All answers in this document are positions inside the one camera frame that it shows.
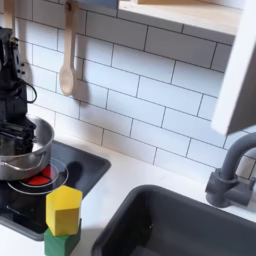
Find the stainless steel pot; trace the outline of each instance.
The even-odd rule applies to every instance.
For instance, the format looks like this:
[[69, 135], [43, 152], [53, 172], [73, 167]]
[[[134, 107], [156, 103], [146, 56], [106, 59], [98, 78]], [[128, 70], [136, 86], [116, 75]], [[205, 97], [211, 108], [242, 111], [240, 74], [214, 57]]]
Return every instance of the stainless steel pot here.
[[0, 152], [0, 180], [22, 180], [41, 172], [50, 162], [51, 143], [54, 131], [50, 124], [41, 118], [28, 115], [36, 124], [36, 140], [33, 151], [29, 154], [17, 156], [1, 156]]

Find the black sink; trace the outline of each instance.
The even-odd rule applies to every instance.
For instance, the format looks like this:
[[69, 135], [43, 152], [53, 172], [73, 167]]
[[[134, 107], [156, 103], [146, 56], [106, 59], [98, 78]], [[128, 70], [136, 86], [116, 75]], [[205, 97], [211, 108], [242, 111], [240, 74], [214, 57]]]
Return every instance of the black sink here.
[[156, 186], [134, 189], [93, 256], [255, 256], [256, 224]]

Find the wooden utensil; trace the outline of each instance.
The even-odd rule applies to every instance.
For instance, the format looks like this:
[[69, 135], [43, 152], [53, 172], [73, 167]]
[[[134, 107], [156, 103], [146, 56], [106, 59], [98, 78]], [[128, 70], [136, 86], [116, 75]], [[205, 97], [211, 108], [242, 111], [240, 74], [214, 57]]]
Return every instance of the wooden utensil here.
[[64, 95], [72, 94], [76, 86], [77, 78], [74, 69], [75, 55], [75, 29], [76, 29], [76, 10], [78, 4], [74, 0], [68, 0], [65, 4], [66, 29], [64, 45], [64, 64], [60, 70], [60, 87]]
[[15, 0], [4, 0], [4, 27], [12, 29], [15, 36]]

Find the gray faucet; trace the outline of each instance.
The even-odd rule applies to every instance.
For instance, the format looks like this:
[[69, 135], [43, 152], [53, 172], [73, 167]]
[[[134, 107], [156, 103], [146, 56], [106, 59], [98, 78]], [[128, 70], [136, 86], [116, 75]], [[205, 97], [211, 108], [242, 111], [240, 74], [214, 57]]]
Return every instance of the gray faucet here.
[[256, 179], [243, 183], [238, 180], [236, 170], [242, 156], [252, 148], [256, 148], [256, 132], [237, 140], [229, 149], [222, 168], [211, 174], [206, 187], [206, 199], [211, 205], [225, 208], [231, 202], [249, 204]]

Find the white countertop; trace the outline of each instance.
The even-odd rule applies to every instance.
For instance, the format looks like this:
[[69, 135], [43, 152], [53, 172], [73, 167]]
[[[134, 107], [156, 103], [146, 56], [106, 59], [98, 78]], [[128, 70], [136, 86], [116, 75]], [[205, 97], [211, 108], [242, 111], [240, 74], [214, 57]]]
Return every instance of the white countertop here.
[[[152, 166], [131, 157], [84, 142], [66, 134], [57, 134], [56, 140], [101, 156], [111, 162], [111, 168], [93, 187], [82, 202], [81, 241], [72, 256], [90, 256], [91, 247], [128, 193], [145, 184], [162, 186], [203, 203], [205, 184], [176, 173]], [[247, 209], [230, 206], [225, 211], [256, 222], [256, 203]], [[35, 242], [6, 227], [0, 226], [1, 256], [43, 256], [44, 243]]]

